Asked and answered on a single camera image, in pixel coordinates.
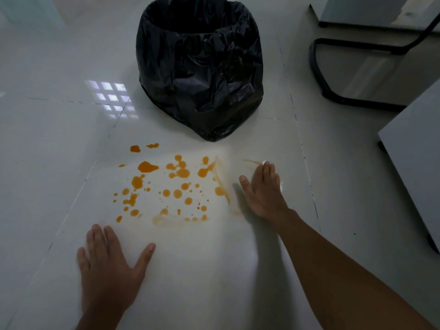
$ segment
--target glossy floor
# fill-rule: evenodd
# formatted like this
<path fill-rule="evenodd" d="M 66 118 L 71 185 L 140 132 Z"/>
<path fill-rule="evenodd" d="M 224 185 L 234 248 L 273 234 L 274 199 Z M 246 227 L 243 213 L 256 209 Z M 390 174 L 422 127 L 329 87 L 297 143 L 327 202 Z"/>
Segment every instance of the glossy floor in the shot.
<path fill-rule="evenodd" d="M 440 258 L 376 146 L 395 115 L 324 99 L 307 61 L 320 36 L 399 44 L 415 35 L 320 29 L 308 0 L 239 0 L 259 26 L 264 99 L 230 137 L 206 143 L 138 84 L 135 34 L 151 1 L 96 1 L 56 33 L 0 31 L 0 329 L 74 327 L 75 251 L 95 222 L 115 228 L 131 264 L 157 243 L 121 329 L 319 328 L 284 247 L 237 192 L 238 176 L 263 160 L 308 224 L 440 326 Z M 440 77 L 439 41 L 398 58 L 321 49 L 318 59 L 336 92 L 408 104 Z M 200 177 L 204 157 L 216 168 Z M 188 178 L 169 177 L 179 160 Z M 159 169 L 141 178 L 143 161 Z M 133 206 L 125 188 L 139 194 Z"/>

